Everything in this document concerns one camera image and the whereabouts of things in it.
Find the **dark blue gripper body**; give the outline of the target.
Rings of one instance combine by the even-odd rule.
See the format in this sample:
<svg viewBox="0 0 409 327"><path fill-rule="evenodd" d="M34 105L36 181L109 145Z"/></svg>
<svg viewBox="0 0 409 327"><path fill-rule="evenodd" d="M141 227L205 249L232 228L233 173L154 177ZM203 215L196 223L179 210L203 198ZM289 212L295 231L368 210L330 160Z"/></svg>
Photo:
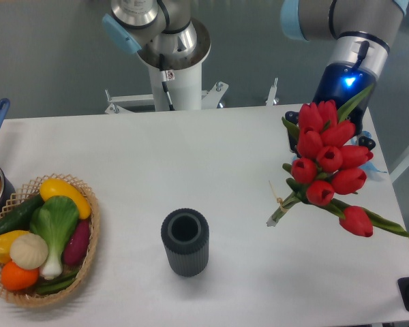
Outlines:
<svg viewBox="0 0 409 327"><path fill-rule="evenodd" d="M339 109L350 98L370 85L375 85L375 77L363 70L352 71L350 65L332 63L325 68L313 102L333 100Z"/></svg>

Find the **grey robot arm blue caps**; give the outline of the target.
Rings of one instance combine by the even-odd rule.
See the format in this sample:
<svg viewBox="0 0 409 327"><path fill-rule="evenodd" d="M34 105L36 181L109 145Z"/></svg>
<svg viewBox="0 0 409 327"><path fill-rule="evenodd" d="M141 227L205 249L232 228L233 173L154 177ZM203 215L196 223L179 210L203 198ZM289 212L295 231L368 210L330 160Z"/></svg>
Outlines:
<svg viewBox="0 0 409 327"><path fill-rule="evenodd" d="M335 40L314 103L333 100L343 118L362 130L369 96L399 26L406 1L285 1L284 34L293 40ZM122 51L137 54L148 67L155 109L214 108L215 93L202 93L202 62L211 40L192 17L189 1L113 1L102 19Z"/></svg>

